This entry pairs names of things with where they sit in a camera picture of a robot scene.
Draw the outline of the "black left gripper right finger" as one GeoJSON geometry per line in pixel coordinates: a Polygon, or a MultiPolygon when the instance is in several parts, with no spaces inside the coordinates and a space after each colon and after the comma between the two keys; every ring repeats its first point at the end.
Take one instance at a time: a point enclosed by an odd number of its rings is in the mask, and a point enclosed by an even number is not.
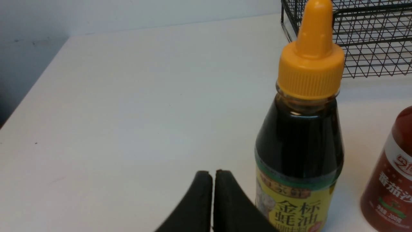
{"type": "Polygon", "coordinates": [[[277,232],[243,192],[229,170],[215,174],[213,231],[277,232]]]}

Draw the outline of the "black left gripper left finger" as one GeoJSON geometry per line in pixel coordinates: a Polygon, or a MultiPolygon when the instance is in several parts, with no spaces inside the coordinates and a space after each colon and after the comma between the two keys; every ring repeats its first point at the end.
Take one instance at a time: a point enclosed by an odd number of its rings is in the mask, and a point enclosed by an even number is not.
{"type": "Polygon", "coordinates": [[[209,232],[211,229],[212,176],[198,171],[177,207],[157,232],[209,232]]]}

